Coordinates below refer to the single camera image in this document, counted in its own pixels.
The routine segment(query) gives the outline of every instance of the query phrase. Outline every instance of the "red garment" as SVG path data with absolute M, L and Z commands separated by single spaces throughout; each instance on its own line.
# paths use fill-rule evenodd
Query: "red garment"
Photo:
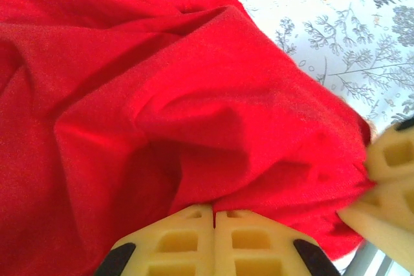
M 368 125 L 237 0 L 0 0 L 0 275 L 90 275 L 190 204 L 251 209 L 335 259 Z

